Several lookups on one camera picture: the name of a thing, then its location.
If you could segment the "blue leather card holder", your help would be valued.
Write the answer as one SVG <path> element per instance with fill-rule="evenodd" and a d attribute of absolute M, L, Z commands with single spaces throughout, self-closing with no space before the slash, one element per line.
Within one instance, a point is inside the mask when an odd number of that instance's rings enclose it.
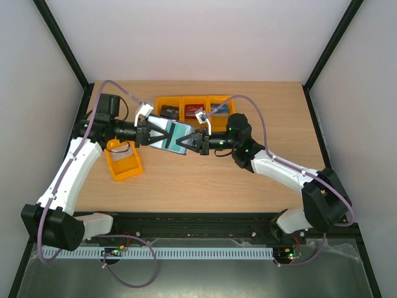
<path fill-rule="evenodd" d="M 178 145 L 176 141 L 194 133 L 195 129 L 192 125 L 156 115 L 149 116 L 148 123 L 154 125 L 154 130 L 150 131 L 149 136 L 151 138 L 162 138 L 162 140 L 150 144 L 149 147 L 179 155 L 187 154 L 187 149 Z"/>

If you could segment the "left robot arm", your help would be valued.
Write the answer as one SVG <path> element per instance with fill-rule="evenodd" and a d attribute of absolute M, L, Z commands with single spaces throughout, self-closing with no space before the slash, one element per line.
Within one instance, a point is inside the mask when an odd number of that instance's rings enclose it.
<path fill-rule="evenodd" d="M 22 221 L 39 248 L 51 246 L 73 251 L 83 240 L 111 231 L 112 215 L 96 212 L 75 217 L 81 188 L 109 141 L 134 141 L 138 145 L 171 141 L 175 122 L 152 114 L 152 106 L 140 103 L 132 122 L 119 120 L 121 97 L 98 95 L 88 117 L 73 129 L 73 137 L 55 178 L 34 205 L 21 212 Z"/>

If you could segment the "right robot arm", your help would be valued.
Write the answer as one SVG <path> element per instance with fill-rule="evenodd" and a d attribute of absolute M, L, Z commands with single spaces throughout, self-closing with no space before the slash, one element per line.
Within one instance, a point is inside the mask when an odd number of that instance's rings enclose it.
<path fill-rule="evenodd" d="M 305 168 L 272 154 L 251 136 L 252 127 L 244 114 L 231 114 L 224 132 L 197 130 L 177 138 L 176 143 L 201 155 L 210 150 L 229 149 L 234 162 L 251 173 L 267 176 L 298 193 L 302 208 L 281 212 L 270 228 L 277 243 L 286 242 L 293 232 L 314 228 L 327 233 L 343 226 L 343 217 L 352 215 L 352 203 L 339 177 L 331 168 Z"/>

